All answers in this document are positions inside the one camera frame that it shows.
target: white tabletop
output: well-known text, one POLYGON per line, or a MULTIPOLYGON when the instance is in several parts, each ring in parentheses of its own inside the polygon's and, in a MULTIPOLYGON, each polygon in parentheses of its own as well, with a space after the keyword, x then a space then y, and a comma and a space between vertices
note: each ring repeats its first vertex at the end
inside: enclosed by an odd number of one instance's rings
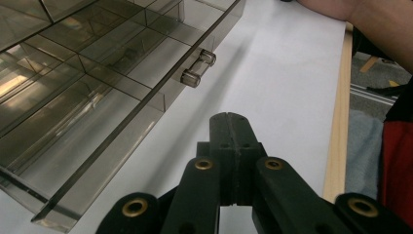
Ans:
MULTIPOLYGON (((320 195, 345 24, 297 2, 247 0, 197 89, 186 88, 70 233, 94 233, 121 197, 175 187, 208 119, 246 117, 270 156, 283 158, 320 195)), ((56 233, 0 192, 0 233, 56 233)), ((256 233, 250 208, 221 210, 220 233, 256 233)))

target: red fabric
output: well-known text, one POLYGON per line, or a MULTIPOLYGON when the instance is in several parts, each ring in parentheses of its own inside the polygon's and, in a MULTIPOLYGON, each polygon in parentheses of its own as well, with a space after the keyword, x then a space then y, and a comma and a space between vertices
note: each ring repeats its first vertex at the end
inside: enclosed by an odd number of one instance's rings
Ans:
POLYGON ((385 122, 380 202, 413 228, 413 123, 385 122))

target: bare skin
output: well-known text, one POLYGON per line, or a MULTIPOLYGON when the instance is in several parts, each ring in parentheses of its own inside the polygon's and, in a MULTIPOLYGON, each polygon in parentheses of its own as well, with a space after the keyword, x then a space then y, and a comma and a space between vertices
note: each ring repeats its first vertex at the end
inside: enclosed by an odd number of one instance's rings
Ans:
POLYGON ((350 22, 413 74, 413 1, 297 0, 307 8, 350 22))

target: drawer handle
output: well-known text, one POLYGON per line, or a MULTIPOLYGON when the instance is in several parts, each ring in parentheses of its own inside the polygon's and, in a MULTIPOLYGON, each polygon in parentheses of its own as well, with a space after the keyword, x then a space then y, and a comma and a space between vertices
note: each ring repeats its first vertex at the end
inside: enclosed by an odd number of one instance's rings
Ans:
POLYGON ((192 88, 197 88, 200 85, 201 77, 206 73, 207 69, 213 66, 216 61, 216 55, 207 50, 201 50, 200 56, 194 64, 182 72, 180 82, 192 88))

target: gray fabric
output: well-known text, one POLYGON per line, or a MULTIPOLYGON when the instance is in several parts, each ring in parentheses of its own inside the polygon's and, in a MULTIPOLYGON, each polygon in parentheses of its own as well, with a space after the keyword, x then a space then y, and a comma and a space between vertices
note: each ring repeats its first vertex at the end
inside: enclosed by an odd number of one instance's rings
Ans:
POLYGON ((383 123, 358 110, 350 110, 346 193, 377 198, 383 123))

